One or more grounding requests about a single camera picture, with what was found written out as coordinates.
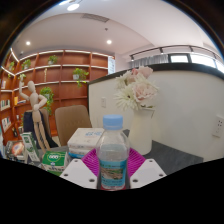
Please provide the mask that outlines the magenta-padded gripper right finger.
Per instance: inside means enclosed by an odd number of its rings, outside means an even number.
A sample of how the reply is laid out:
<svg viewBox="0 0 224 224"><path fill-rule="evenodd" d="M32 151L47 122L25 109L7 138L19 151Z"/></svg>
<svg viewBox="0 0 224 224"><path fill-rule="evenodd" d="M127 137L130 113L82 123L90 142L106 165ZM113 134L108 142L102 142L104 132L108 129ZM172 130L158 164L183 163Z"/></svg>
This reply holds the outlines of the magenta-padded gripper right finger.
<svg viewBox="0 0 224 224"><path fill-rule="evenodd" d="M129 152L127 174L130 189L143 187L166 176L154 159L145 159L134 149Z"/></svg>

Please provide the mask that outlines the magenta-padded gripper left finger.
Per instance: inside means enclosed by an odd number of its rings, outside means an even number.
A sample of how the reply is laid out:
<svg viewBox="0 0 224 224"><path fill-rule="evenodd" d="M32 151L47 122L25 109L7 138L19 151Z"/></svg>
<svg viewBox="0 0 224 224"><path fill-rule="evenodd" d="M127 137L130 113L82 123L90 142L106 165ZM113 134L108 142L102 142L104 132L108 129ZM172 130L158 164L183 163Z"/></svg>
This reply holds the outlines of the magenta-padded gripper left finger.
<svg viewBox="0 0 224 224"><path fill-rule="evenodd" d="M96 189L99 172L96 150L92 149L82 159L73 159L60 177L78 186Z"/></svg>

